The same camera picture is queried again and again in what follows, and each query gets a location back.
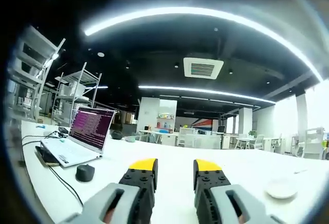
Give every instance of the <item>laptop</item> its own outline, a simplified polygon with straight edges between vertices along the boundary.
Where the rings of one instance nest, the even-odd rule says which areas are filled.
[[[67,138],[47,138],[42,144],[68,167],[102,157],[114,110],[80,107]]]

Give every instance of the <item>monitor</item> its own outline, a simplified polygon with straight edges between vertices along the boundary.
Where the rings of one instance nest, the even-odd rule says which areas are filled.
[[[218,133],[224,133],[225,132],[225,126],[224,125],[219,125],[217,129]]]
[[[80,107],[73,121],[69,138],[93,151],[103,152],[114,110]]]

